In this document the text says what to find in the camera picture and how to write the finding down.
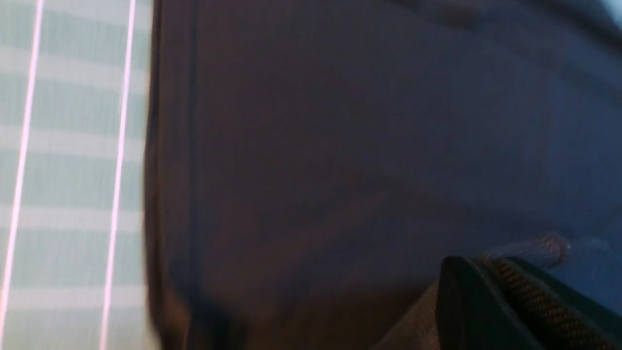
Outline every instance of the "dark blue fabric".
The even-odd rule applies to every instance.
[[[617,282],[594,287],[622,283],[619,38],[540,2],[168,3],[157,173],[180,294],[361,348],[447,255],[556,230],[614,254],[556,274],[619,311]]]

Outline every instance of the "striped fabric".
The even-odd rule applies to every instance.
[[[151,6],[0,0],[2,350],[155,348],[140,234]]]

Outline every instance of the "pink line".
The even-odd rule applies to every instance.
[[[28,87],[26,91],[26,105],[24,107],[24,124],[22,126],[22,139],[19,147],[19,162],[17,164],[17,180],[15,183],[15,196],[13,197],[13,210],[11,212],[11,228],[9,230],[9,242],[7,245],[6,261],[4,263],[4,278],[2,279],[2,294],[0,297],[0,350],[4,341],[4,325],[6,324],[6,311],[9,304],[9,291],[11,289],[11,274],[13,272],[13,257],[15,254],[15,241],[17,237],[17,225],[19,223],[19,209],[22,201],[22,188],[24,186],[24,169],[26,168],[26,154],[28,151],[28,137],[30,133],[30,118],[32,116],[32,100],[37,78],[37,62],[39,61],[39,40],[41,35],[41,20],[43,17],[44,0],[37,0],[35,13],[34,35],[32,38],[32,53],[30,55],[30,68],[28,70]]]
[[[114,249],[116,246],[119,219],[119,193],[121,192],[121,172],[123,170],[123,151],[125,146],[125,126],[128,117],[129,76],[132,63],[132,40],[134,38],[134,12],[136,0],[129,3],[128,40],[125,49],[125,68],[123,71],[123,94],[121,97],[121,122],[119,124],[119,144],[117,147],[116,175],[114,177],[113,212],[110,218],[110,240],[108,243],[108,262],[106,263],[106,285],[104,287],[104,308],[101,317],[100,350],[108,344],[108,319],[110,315],[110,291],[113,284]]]

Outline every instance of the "dark fabric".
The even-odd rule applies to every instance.
[[[622,349],[622,317],[518,258],[446,258],[436,309],[442,350]]]
[[[447,21],[156,0],[145,235],[165,348],[194,323],[218,349],[364,349],[444,256],[609,234],[622,54],[534,3]]]

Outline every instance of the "black bag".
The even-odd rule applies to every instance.
[[[602,228],[617,27],[561,0],[445,2],[155,1],[162,349],[367,349],[447,255]]]

